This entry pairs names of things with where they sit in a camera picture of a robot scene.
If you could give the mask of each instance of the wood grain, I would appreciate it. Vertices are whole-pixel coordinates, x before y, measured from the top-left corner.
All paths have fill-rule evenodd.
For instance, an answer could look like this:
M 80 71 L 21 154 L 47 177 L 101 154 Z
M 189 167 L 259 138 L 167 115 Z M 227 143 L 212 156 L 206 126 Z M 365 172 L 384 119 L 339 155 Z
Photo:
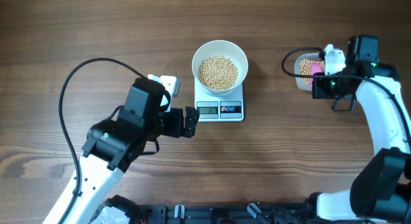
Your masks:
M 105 56 L 143 74 L 178 76 L 173 106 L 193 106 L 191 59 L 215 39 L 249 58 L 244 122 L 200 123 L 192 139 L 161 137 L 161 151 L 139 157 L 109 196 L 275 203 L 350 188 L 372 158 L 361 107 L 332 112 L 331 101 L 297 89 L 281 60 L 297 47 L 346 49 L 351 35 L 379 36 L 380 59 L 397 67 L 410 107 L 409 1 L 0 0 L 0 223 L 40 223 L 74 170 L 57 103 L 77 64 Z M 134 78 L 107 62 L 73 77 L 64 115 L 78 153 L 91 125 L 124 103 Z

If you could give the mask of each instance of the bowl of beans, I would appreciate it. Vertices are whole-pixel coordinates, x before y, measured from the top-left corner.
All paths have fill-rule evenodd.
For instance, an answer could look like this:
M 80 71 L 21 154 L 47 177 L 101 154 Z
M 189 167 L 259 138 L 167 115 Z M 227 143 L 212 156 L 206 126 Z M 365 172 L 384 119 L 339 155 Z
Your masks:
M 209 94 L 221 95 L 239 86 L 247 75 L 249 63 L 243 50 L 225 40 L 201 46 L 191 63 L 195 79 Z

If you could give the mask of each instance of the pink object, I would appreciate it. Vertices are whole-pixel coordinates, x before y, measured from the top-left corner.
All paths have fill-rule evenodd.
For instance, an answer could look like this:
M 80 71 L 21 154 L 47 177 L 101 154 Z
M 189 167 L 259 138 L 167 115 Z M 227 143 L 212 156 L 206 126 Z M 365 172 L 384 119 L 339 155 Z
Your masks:
M 322 67 L 320 64 L 311 63 L 311 75 L 315 73 L 322 73 Z M 313 78 L 310 78 L 310 85 L 313 85 Z

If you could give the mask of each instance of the white bowl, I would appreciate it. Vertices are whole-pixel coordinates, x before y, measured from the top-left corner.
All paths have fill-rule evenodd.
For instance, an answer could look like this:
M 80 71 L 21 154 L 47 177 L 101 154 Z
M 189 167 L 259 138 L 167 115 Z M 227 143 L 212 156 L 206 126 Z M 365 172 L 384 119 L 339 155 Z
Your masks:
M 210 89 L 209 87 L 203 85 L 200 82 L 198 71 L 200 70 L 201 63 L 205 59 L 215 55 L 223 55 L 224 57 L 229 58 L 238 69 L 237 79 L 234 82 L 234 85 L 229 89 Z M 233 44 L 232 42 L 225 40 L 214 40 L 208 42 L 207 44 L 204 44 L 197 50 L 197 52 L 194 54 L 191 67 L 193 68 L 195 80 L 197 80 L 200 83 L 200 85 L 206 92 L 212 95 L 221 95 L 227 94 L 243 82 L 245 76 L 247 75 L 247 71 L 249 70 L 249 62 L 247 61 L 247 57 L 245 56 L 244 51 L 241 50 L 241 48 L 238 47 L 236 44 Z

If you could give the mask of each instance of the container of beans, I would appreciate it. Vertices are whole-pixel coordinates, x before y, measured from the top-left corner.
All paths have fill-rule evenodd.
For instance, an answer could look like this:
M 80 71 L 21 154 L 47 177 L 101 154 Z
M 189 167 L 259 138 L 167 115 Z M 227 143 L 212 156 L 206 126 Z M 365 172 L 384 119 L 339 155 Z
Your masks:
M 239 86 L 247 75 L 249 63 L 243 50 L 225 40 L 201 46 L 191 63 L 195 80 L 213 96 L 227 94 Z
M 325 63 L 319 58 L 318 53 L 306 53 L 301 55 L 294 64 L 294 73 L 295 74 L 311 74 L 310 66 L 304 68 L 303 66 L 307 66 L 308 62 L 314 61 L 320 65 L 322 65 L 323 71 L 325 70 Z M 305 80 L 302 78 L 295 78 L 297 81 L 297 87 L 300 90 L 312 91 L 313 87 L 310 85 L 309 79 Z

